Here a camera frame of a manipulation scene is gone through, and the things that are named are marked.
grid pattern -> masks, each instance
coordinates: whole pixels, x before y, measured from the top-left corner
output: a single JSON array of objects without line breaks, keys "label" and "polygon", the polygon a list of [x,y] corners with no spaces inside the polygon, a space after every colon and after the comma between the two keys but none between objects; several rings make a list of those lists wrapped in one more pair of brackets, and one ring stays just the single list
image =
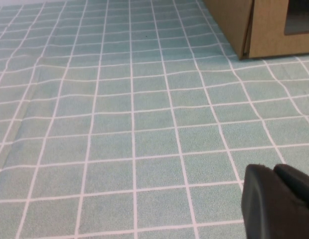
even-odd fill
[{"label": "grid pattern", "polygon": [[0,7],[0,238],[244,238],[249,163],[309,174],[309,55],[201,0]]}]

floor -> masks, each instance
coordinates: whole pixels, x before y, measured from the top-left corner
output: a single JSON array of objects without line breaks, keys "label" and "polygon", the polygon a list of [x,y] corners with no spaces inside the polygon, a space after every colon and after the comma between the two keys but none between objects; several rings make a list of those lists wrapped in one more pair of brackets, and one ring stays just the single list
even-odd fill
[{"label": "floor", "polygon": [[0,239],[244,239],[250,163],[309,174],[309,55],[201,0],[0,7]]}]

black object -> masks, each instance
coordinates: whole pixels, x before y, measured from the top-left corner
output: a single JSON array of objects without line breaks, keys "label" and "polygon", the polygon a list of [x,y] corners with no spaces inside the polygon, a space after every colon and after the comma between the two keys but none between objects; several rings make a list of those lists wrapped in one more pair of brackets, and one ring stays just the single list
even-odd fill
[{"label": "black object", "polygon": [[284,164],[250,164],[241,208],[247,239],[309,239],[309,176]]}]

